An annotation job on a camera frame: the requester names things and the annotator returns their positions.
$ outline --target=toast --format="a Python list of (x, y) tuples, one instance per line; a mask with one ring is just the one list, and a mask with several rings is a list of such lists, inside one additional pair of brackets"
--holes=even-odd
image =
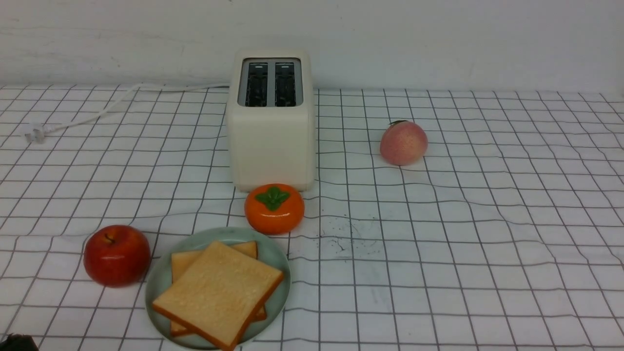
[(279, 269), (214, 241), (152, 308), (221, 350), (233, 351), (282, 280)]
[[(258, 243), (255, 241), (242, 242), (240, 244), (232, 245), (231, 248), (242, 252), (243, 254), (253, 258), (258, 259)], [(201, 250), (193, 250), (193, 251), (184, 251), (184, 252), (174, 252), (171, 254), (171, 283), (175, 283), (184, 272), (187, 270), (188, 266), (192, 264), (197, 257), (202, 253)], [(266, 309), (264, 306), (258, 311), (255, 315), (255, 318), (252, 322), (257, 322), (260, 320), (266, 319)], [(184, 335), (193, 334), (185, 327), (180, 324), (171, 321), (170, 323), (170, 334), (172, 337), (181, 337)]]

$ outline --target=power cord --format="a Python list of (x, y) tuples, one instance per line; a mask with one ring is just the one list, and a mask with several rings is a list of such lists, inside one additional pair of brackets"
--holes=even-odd
[(83, 119), (80, 121), (73, 121), (65, 124), (53, 124), (53, 125), (45, 125), (41, 123), (29, 123), (21, 128), (20, 135), (26, 138), (28, 143), (35, 141), (38, 144), (44, 142), (46, 135), (53, 133), (55, 131), (70, 128), (73, 126), (77, 126), (79, 124), (84, 124), (93, 120), (96, 120), (102, 117), (104, 114), (108, 113), (113, 107), (122, 102), (128, 95), (132, 92), (141, 89), (142, 91), (168, 91), (168, 92), (184, 92), (184, 91), (195, 91), (201, 89), (209, 89), (215, 87), (228, 87), (230, 86), (227, 83), (215, 83), (215, 84), (206, 84), (203, 86), (191, 86), (191, 87), (168, 87), (168, 86), (155, 86), (151, 84), (135, 84), (130, 87), (130, 89), (126, 90), (117, 100), (115, 100), (112, 104), (108, 105), (105, 109), (96, 113), (93, 117), (89, 117), (87, 119)]

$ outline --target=white toaster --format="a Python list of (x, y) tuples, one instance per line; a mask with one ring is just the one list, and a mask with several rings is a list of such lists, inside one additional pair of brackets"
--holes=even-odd
[(244, 49), (234, 60), (225, 108), (230, 169), (238, 190), (314, 183), (316, 113), (310, 57), (299, 49)]

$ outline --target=apple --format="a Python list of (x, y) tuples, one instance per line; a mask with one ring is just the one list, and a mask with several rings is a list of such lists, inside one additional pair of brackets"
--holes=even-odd
[(87, 241), (84, 268), (100, 285), (125, 287), (143, 276), (151, 256), (150, 244), (141, 231), (129, 225), (109, 225)]

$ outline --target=plate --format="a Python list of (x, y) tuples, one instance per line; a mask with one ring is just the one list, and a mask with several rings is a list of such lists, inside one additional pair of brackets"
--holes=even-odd
[(197, 232), (176, 244), (172, 250), (164, 254), (147, 276), (145, 284), (145, 307), (154, 327), (169, 341), (190, 350), (218, 350), (214, 345), (199, 335), (172, 337), (168, 318), (152, 309), (152, 302), (171, 286), (171, 254), (180, 251), (201, 250), (211, 242), (219, 240), (226, 245), (239, 244), (255, 240), (258, 243), (258, 260), (284, 272), (284, 280), (275, 289), (273, 295), (265, 303), (266, 319), (252, 322), (238, 345), (246, 345), (259, 336), (281, 313), (286, 305), (290, 292), (291, 276), (288, 258), (282, 249), (264, 234), (252, 229), (223, 227)]

